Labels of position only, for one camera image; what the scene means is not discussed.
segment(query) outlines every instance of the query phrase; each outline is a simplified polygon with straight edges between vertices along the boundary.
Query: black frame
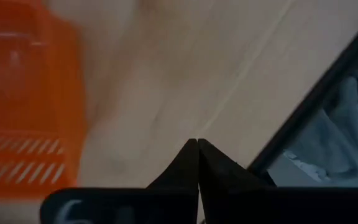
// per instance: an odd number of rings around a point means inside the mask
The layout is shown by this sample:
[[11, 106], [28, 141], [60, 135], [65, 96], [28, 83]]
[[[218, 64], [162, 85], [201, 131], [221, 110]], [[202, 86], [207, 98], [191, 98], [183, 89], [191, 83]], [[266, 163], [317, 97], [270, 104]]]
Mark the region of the black frame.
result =
[[284, 148], [306, 126], [324, 99], [334, 92], [339, 83], [358, 67], [358, 34], [318, 80], [305, 99], [294, 110], [283, 126], [273, 135], [260, 154], [247, 170], [258, 177], [265, 175], [267, 169], [282, 154]]

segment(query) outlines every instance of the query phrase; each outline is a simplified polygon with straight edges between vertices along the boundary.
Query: light wood surface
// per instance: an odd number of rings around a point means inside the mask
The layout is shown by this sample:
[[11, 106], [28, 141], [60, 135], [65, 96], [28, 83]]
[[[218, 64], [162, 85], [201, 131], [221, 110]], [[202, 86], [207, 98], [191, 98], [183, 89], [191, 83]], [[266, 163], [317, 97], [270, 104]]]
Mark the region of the light wood surface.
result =
[[[353, 0], [50, 0], [83, 37], [84, 186], [145, 187], [188, 138], [246, 167], [358, 31]], [[37, 223], [40, 202], [0, 202]]]

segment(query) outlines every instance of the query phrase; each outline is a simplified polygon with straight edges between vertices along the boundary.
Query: wooden floor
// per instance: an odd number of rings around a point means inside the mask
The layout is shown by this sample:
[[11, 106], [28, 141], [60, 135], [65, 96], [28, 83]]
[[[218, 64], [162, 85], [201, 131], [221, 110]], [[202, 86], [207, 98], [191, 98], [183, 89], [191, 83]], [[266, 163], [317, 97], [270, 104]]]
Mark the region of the wooden floor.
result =
[[145, 187], [195, 137], [247, 167], [358, 31], [354, 0], [49, 1], [83, 37], [84, 186]]

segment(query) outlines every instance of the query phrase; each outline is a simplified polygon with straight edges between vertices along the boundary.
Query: orange crate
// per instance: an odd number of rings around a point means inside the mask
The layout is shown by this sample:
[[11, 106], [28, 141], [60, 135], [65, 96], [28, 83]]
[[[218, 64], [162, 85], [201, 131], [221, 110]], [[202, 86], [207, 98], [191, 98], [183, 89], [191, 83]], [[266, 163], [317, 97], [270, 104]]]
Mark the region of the orange crate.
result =
[[86, 125], [78, 37], [40, 1], [0, 0], [0, 198], [75, 185]]

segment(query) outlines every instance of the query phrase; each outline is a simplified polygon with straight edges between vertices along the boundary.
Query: orange plastic basket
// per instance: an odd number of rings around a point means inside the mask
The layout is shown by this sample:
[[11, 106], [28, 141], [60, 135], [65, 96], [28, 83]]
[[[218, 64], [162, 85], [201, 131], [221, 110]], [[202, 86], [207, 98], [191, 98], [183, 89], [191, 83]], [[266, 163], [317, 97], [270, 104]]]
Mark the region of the orange plastic basket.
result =
[[40, 1], [0, 0], [0, 198], [75, 185], [85, 138], [74, 28]]

